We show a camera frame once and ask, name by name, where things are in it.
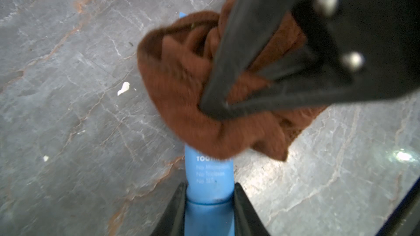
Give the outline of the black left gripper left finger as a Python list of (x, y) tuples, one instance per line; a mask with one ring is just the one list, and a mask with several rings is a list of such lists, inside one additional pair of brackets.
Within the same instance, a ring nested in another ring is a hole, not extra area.
[(176, 188), (151, 236), (184, 236), (187, 184)]

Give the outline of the blue toothpaste tube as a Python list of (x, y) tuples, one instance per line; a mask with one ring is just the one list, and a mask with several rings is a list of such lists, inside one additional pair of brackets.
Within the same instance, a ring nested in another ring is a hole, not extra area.
[(233, 236), (234, 161), (209, 157), (185, 145), (185, 236)]

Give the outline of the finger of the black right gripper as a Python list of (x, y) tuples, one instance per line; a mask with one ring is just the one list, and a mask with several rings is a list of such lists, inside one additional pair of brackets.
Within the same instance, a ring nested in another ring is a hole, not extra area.
[[(258, 72), (273, 84), (227, 96), (291, 12), (307, 37)], [(420, 87), (420, 0), (237, 0), (200, 109), (218, 120), (261, 111), (395, 99)]]

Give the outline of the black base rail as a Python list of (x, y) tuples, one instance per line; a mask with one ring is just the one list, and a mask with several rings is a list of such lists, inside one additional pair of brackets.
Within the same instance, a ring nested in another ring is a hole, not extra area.
[(417, 179), (376, 236), (420, 236), (420, 179)]

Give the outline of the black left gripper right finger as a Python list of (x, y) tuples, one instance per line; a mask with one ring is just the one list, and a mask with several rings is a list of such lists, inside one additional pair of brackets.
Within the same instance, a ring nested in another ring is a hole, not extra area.
[(270, 236), (241, 184), (234, 186), (235, 236)]

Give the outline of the brown cloth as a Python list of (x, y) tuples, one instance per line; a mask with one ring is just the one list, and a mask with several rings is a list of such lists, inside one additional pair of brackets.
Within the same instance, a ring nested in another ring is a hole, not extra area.
[(325, 107), (266, 111), (214, 120), (199, 109), (230, 12), (200, 11), (150, 31), (137, 48), (137, 63), (149, 97), (167, 126), (210, 157), (226, 160), (247, 149), (285, 161), (288, 148)]

